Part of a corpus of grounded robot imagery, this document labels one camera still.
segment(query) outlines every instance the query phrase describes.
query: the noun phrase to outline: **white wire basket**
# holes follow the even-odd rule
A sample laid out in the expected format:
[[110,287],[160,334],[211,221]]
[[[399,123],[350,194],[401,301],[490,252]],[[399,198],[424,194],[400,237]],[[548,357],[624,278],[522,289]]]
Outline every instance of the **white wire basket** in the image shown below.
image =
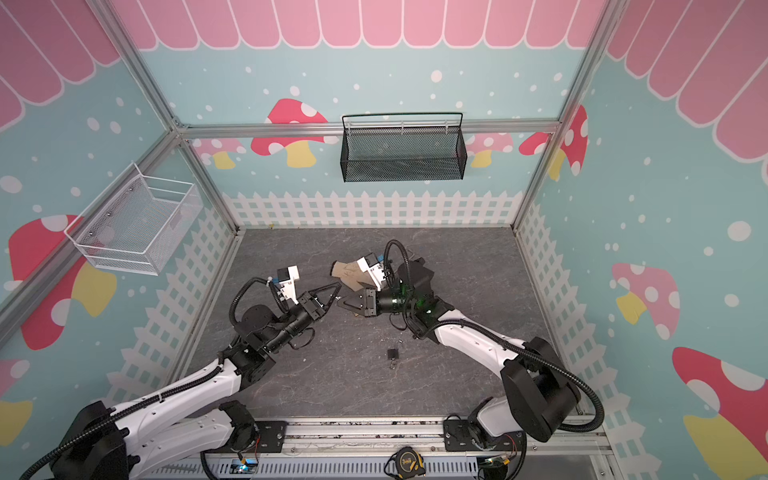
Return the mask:
[[78,215],[65,234],[103,270],[159,275],[203,209],[197,185],[137,174],[96,213]]

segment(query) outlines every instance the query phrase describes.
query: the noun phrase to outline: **tape measure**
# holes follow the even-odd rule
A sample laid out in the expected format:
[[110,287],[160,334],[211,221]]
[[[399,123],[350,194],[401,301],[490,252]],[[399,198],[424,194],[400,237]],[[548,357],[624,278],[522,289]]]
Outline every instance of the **tape measure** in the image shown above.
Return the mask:
[[396,454],[389,457],[386,464],[389,465],[390,462],[395,463],[397,475],[386,471],[385,473],[392,478],[413,478],[418,475],[426,475],[427,472],[424,468],[424,459],[411,447],[403,447],[398,450]]

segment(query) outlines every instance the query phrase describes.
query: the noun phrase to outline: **brown glove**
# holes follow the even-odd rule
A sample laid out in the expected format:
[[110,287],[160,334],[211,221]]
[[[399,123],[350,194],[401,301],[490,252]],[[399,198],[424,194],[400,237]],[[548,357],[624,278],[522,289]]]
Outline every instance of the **brown glove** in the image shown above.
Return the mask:
[[333,265],[331,266],[331,276],[341,280],[342,283],[352,289],[353,292],[363,288],[361,283],[373,285],[371,276],[368,274],[368,272],[363,272],[357,262],[333,262]]

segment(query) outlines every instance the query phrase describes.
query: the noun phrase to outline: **gray stone floor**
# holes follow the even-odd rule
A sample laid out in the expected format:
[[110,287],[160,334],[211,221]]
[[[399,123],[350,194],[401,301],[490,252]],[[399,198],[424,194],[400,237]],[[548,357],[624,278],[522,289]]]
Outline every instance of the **gray stone floor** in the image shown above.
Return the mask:
[[[232,339],[227,311],[247,279],[298,265],[301,293],[333,282],[334,260],[381,254],[392,238],[426,258],[435,271],[434,291],[467,317],[505,335],[551,341],[509,228],[249,230],[189,372],[209,363]],[[341,295],[349,292],[343,287]],[[254,285],[237,315],[256,303],[279,312],[269,290]],[[504,395],[498,377],[479,363],[432,341],[414,340],[392,328],[387,316],[355,317],[334,306],[315,329],[311,345],[281,349],[266,377],[236,395],[255,416],[467,414],[484,398]],[[386,350],[398,339],[400,361],[391,370]]]

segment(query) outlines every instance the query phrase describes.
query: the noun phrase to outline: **black wire basket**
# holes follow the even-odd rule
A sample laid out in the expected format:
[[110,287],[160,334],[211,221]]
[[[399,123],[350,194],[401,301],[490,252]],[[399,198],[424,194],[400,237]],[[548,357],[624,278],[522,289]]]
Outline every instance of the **black wire basket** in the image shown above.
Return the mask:
[[[370,120],[382,116],[398,120]],[[344,115],[344,181],[461,180],[467,164],[463,118],[455,112]]]

